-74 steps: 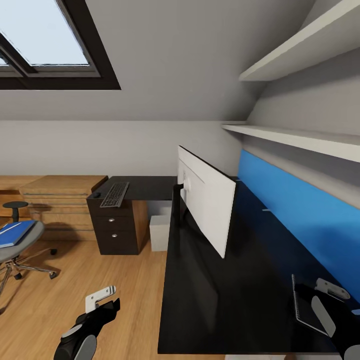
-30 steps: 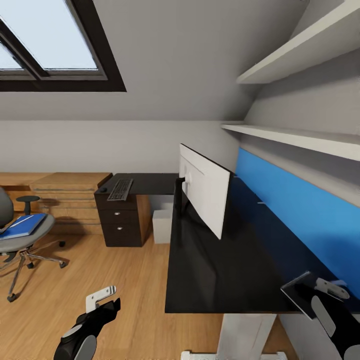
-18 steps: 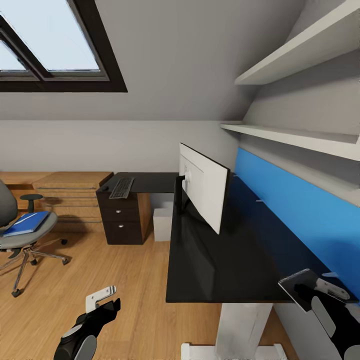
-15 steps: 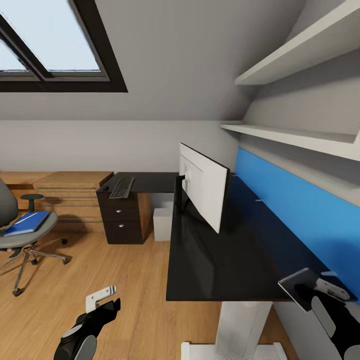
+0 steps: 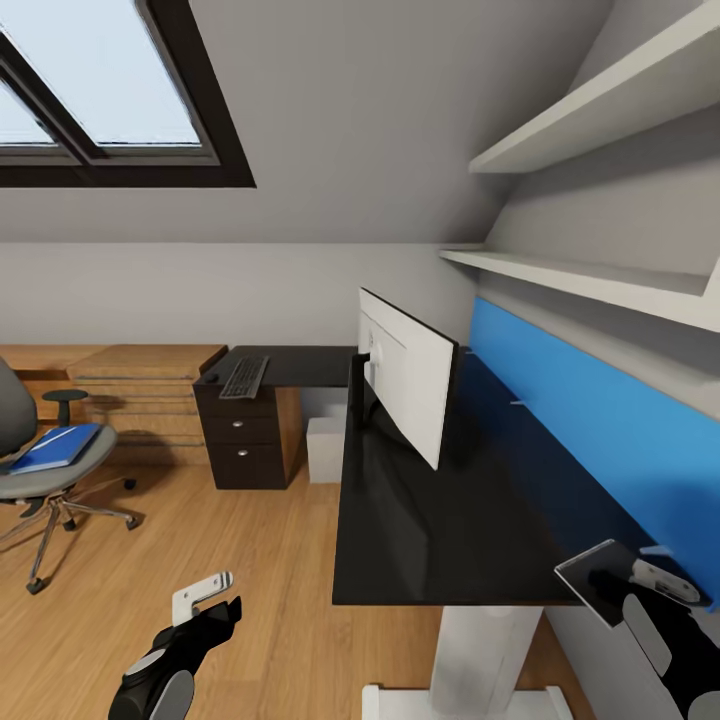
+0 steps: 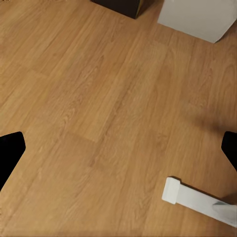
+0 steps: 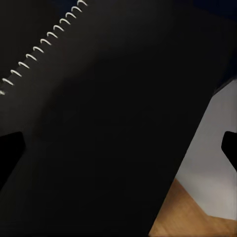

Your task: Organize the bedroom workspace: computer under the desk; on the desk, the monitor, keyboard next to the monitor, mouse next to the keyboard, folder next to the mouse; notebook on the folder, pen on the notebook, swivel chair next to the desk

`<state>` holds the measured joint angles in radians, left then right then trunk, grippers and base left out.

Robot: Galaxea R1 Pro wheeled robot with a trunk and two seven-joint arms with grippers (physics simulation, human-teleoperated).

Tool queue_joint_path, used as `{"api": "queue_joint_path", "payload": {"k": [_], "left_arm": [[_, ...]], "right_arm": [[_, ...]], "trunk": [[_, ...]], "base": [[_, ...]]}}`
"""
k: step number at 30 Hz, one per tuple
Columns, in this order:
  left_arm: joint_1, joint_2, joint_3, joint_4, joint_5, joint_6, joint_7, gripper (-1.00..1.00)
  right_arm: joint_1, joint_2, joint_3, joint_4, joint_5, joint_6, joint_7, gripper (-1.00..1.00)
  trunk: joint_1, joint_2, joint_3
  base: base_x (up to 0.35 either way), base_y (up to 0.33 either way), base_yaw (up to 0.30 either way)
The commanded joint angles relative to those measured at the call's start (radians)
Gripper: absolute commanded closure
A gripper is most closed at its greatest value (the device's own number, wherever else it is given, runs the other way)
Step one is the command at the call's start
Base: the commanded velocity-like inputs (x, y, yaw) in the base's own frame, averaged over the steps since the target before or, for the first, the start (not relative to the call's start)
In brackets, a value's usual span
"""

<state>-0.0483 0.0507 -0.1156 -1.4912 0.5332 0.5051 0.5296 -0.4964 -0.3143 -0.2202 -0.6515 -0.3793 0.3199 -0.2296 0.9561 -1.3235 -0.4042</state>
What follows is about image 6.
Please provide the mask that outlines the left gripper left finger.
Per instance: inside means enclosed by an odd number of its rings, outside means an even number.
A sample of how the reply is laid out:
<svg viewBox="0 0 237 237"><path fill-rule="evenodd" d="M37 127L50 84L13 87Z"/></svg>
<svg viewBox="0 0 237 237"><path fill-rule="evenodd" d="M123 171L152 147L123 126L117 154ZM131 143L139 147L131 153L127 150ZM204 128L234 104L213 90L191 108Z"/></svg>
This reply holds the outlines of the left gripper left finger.
<svg viewBox="0 0 237 237"><path fill-rule="evenodd" d="M0 191L26 150L21 131L0 137Z"/></svg>

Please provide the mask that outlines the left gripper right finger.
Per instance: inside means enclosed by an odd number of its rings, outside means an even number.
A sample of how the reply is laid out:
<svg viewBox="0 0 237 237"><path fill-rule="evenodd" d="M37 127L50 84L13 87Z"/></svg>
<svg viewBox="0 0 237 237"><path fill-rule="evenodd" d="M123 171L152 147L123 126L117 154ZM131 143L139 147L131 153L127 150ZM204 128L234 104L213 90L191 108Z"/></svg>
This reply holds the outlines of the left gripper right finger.
<svg viewBox="0 0 237 237"><path fill-rule="evenodd" d="M237 133L226 131L221 148L237 171Z"/></svg>

